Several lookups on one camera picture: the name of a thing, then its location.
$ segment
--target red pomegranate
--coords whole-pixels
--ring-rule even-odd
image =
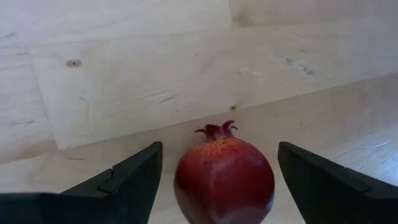
[[[272,169],[258,149],[232,135],[233,123],[197,130],[207,142],[178,163],[174,192],[191,224],[259,224],[272,207]]]

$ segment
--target plywood board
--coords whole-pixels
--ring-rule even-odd
[[[0,163],[55,150],[26,49],[0,49]]]
[[[193,130],[235,119],[235,136],[257,146],[275,172],[275,205],[265,223],[303,223],[277,163],[279,141],[398,185],[397,84],[398,73],[12,162],[0,166],[0,192],[61,192],[162,141],[164,173],[149,223],[187,224],[173,193],[177,161],[205,140]]]
[[[398,17],[31,47],[60,149],[398,70]]]
[[[234,27],[343,21],[397,10],[396,0],[231,0]]]
[[[0,46],[227,29],[228,0],[4,0]]]

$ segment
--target light wood panel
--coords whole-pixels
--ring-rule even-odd
[[[0,192],[61,192],[158,140],[164,143],[164,173],[149,223],[186,224],[172,192],[177,161],[205,140],[193,133],[196,128],[235,119],[235,135],[257,146],[275,172],[275,206],[264,223],[303,223],[277,163],[279,141],[398,185],[397,84],[398,73],[4,164]]]
[[[397,10],[396,0],[231,0],[234,27],[343,21]]]
[[[0,49],[0,163],[57,150],[26,49]]]
[[[395,72],[397,22],[367,17],[30,52],[65,149]]]
[[[228,0],[3,0],[0,46],[227,29]]]

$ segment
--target pomegranate crown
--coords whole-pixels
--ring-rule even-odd
[[[231,130],[238,130],[233,124],[234,120],[224,122],[223,125],[207,124],[204,129],[197,129],[195,133],[203,132],[206,134],[207,141],[215,141],[226,138],[233,138]]]

